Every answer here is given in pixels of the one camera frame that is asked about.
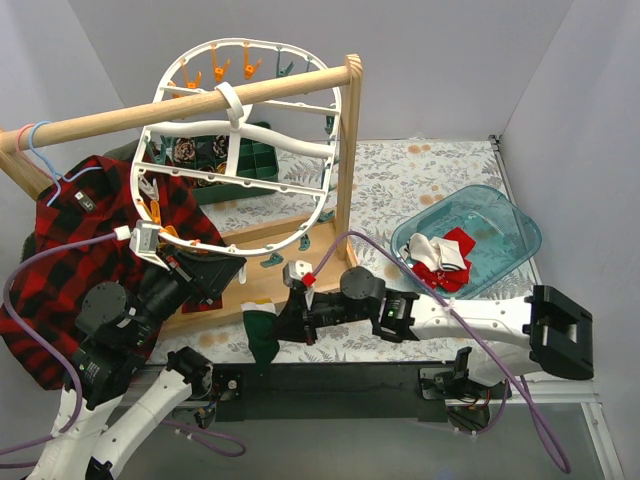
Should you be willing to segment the dark green sock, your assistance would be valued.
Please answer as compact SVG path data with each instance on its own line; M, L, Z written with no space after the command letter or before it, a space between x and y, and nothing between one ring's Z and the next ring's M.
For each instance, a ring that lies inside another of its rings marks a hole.
M248 339L248 347L259 373L265 372L280 350L273 327L277 320L275 305L270 302L245 302L241 304L242 319Z

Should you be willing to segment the white round clip hanger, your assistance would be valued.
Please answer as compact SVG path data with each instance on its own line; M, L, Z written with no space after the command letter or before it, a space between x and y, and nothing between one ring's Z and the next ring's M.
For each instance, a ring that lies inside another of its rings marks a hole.
M239 48L243 52L243 75L245 84L231 86L225 81L226 68L214 64L212 71L216 85L213 90L205 90L192 81L184 86L173 85L173 77L178 71L186 71L190 60L204 54L215 55L218 49ZM298 75L289 70L278 71L276 76L261 82L253 81L258 64L250 61L253 49L287 53L305 60L307 68ZM348 65L328 67L314 54L299 47L278 44L271 41L244 38L223 38L198 45L175 60L161 78L152 102L153 107L173 107L173 114L154 114L145 121L130 170L130 190L140 219L160 226L159 244L162 242L177 247L220 253L237 257L256 257L275 254L296 241L307 237L323 213L330 192L330 176L337 155L337 127L341 124L341 88L350 86L351 69ZM334 129L326 143L318 144L295 139L271 129L249 123L248 119L256 104L288 109L330 117ZM191 138L205 135L225 135L229 137L226 170L222 174L208 173L190 168L167 166L147 162L144 155L154 136ZM236 175L240 140L254 140L277 149L323 162L323 177L320 187L311 188L292 184L248 179ZM315 208L308 219L289 231L286 238L268 243L260 248L244 249L236 244L226 247L211 245L196 240L184 240L173 233L163 221L159 210L159 200L147 182L149 173L169 177L203 179L211 183L234 184L244 188L262 188L284 194L296 194L313 199Z

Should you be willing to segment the red snowflake sock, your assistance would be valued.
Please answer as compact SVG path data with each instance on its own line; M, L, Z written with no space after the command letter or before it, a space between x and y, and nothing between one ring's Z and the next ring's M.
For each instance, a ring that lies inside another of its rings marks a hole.
M472 263L464 260L466 268L460 271L431 271L421 262L413 265L412 271L431 288L442 288L449 293L458 292L470 281Z

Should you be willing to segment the white striped sock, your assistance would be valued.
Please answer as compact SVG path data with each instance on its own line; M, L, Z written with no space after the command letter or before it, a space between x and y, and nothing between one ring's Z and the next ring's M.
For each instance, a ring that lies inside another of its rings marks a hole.
M467 269L457 241L434 237L430 244L436 253L436 264L439 270L463 271Z

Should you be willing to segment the red bear sock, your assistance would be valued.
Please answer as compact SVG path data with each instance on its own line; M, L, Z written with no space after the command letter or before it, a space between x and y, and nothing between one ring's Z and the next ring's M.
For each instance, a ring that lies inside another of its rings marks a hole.
M460 255L465 258L475 247L476 241L463 229L456 227L444 235L444 239L458 244Z

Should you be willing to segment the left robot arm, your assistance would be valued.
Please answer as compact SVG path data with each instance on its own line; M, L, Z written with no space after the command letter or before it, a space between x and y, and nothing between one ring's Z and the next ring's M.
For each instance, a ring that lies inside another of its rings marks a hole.
M206 260L176 253L166 262L167 268L146 276L138 294L109 281L85 296L76 320L85 338L72 356L79 379L62 390L54 437L31 478L115 479L171 410L211 392L212 363L184 347L170 354L154 383L114 425L106 424L145 363L138 348L186 301L210 303L219 295Z

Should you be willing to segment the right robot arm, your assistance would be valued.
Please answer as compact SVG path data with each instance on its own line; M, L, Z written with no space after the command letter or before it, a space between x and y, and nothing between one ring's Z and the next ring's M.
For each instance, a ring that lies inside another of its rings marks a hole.
M457 352L451 370L428 381L448 396L475 397L536 372L575 381L595 373L592 314L551 286L537 285L530 295L507 300L457 301L390 289L362 266L346 270L332 292L315 291L307 262L288 263L283 276L284 304L239 305L257 364L271 363L282 341L312 345L322 328L368 321L374 336L391 343L473 340Z

